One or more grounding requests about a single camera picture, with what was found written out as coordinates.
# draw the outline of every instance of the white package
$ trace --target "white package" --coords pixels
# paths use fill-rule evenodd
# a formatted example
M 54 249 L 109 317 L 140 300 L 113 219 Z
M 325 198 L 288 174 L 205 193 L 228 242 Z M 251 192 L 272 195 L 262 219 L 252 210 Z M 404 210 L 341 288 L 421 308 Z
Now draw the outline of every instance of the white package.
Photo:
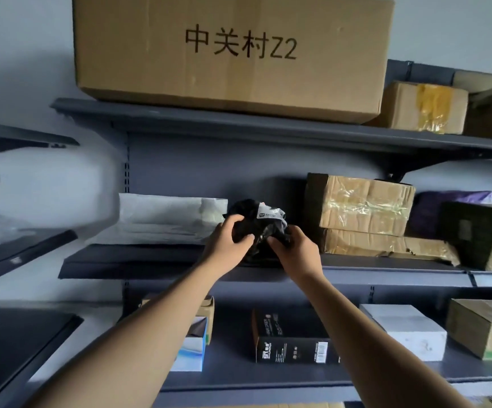
M 361 304 L 359 309 L 422 361 L 442 361 L 446 331 L 412 305 Z
M 204 244 L 227 212 L 227 199 L 120 193 L 118 222 L 88 244 Z

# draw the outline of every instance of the right hand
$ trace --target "right hand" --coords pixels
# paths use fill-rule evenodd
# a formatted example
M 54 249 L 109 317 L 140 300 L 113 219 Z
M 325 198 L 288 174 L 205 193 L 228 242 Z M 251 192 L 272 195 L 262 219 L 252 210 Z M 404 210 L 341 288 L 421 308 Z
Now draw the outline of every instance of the right hand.
M 274 253 L 277 254 L 284 270 L 293 281 L 303 276 L 323 277 L 322 260 L 319 248 L 303 231 L 294 225 L 288 229 L 291 232 L 291 247 L 286 248 L 273 237 L 267 239 Z

